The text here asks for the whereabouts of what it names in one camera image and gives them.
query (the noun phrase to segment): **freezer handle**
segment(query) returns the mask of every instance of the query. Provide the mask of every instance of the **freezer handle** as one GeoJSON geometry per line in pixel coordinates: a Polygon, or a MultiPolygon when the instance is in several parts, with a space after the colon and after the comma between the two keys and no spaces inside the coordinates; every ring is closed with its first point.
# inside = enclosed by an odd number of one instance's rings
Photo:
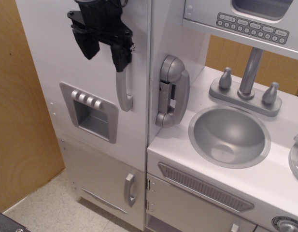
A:
{"type": "Polygon", "coordinates": [[[122,72],[116,72],[116,94],[121,109],[128,112],[133,107],[133,96],[127,94],[126,68],[122,72]]]}
{"type": "Polygon", "coordinates": [[[134,183],[134,175],[129,173],[125,179],[124,185],[124,199],[125,203],[127,203],[130,207],[132,207],[136,201],[135,197],[131,196],[130,190],[131,186],[134,183]]]}

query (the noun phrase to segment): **cabinet handle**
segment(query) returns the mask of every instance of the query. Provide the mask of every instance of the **cabinet handle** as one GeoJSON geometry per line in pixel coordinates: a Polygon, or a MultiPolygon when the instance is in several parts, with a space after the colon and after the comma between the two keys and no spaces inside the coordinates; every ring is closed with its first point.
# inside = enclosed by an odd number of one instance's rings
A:
{"type": "Polygon", "coordinates": [[[133,96],[127,94],[126,68],[122,72],[116,72],[116,94],[121,109],[128,112],[133,107],[133,96]]]}
{"type": "Polygon", "coordinates": [[[288,156],[290,169],[298,180],[298,134],[294,138],[295,144],[291,148],[288,156]]]}
{"type": "Polygon", "coordinates": [[[124,184],[124,199],[125,199],[125,203],[127,203],[130,207],[132,207],[134,205],[134,203],[136,202],[135,197],[131,196],[130,194],[130,189],[131,186],[134,183],[134,175],[133,174],[128,174],[128,176],[125,179],[125,184],[124,184]]]}
{"type": "Polygon", "coordinates": [[[232,224],[230,232],[238,232],[239,231],[239,226],[236,224],[232,224]]]}

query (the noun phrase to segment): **control panel buttons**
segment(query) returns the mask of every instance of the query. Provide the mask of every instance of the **control panel buttons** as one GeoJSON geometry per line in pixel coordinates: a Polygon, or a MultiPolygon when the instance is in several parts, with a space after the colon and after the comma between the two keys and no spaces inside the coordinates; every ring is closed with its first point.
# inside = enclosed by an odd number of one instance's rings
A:
{"type": "Polygon", "coordinates": [[[286,31],[282,31],[282,30],[276,30],[275,31],[275,34],[276,35],[281,35],[283,37],[286,37],[287,36],[287,32],[286,31]]]}
{"type": "Polygon", "coordinates": [[[289,32],[286,30],[224,13],[218,14],[216,24],[218,27],[235,33],[243,33],[249,37],[258,37],[276,44],[285,44],[289,36],[289,32]]]}
{"type": "Polygon", "coordinates": [[[250,27],[255,28],[255,29],[261,29],[261,25],[257,23],[250,23],[250,27]]]}
{"type": "Polygon", "coordinates": [[[238,19],[238,20],[237,20],[237,23],[239,23],[239,24],[241,24],[241,25],[244,25],[244,26],[249,25],[249,22],[248,22],[248,21],[245,21],[245,20],[242,20],[242,19],[238,19]]]}
{"type": "Polygon", "coordinates": [[[266,26],[263,26],[262,30],[265,31],[265,32],[270,32],[270,33],[273,33],[274,32],[274,29],[273,28],[266,27],[266,26]]]}

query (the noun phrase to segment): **wooden wall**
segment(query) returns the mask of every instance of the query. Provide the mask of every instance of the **wooden wall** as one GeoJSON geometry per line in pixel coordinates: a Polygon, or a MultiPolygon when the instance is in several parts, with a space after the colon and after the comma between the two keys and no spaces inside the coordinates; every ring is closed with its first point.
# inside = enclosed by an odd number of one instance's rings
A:
{"type": "MultiPolygon", "coordinates": [[[[243,77],[251,50],[250,46],[211,36],[206,66],[221,71],[231,67],[233,75],[243,77]]],[[[266,86],[276,81],[279,90],[297,95],[298,60],[265,51],[255,81],[266,86]]]]}
{"type": "Polygon", "coordinates": [[[64,169],[14,0],[0,0],[0,211],[64,169]]]}

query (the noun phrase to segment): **tile floor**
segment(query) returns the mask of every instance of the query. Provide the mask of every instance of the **tile floor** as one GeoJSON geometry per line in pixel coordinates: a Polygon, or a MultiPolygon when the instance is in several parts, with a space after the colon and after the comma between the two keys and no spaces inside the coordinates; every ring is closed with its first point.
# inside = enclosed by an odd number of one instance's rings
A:
{"type": "Polygon", "coordinates": [[[66,171],[4,214],[32,232],[140,232],[77,197],[69,186],[66,171]]]}

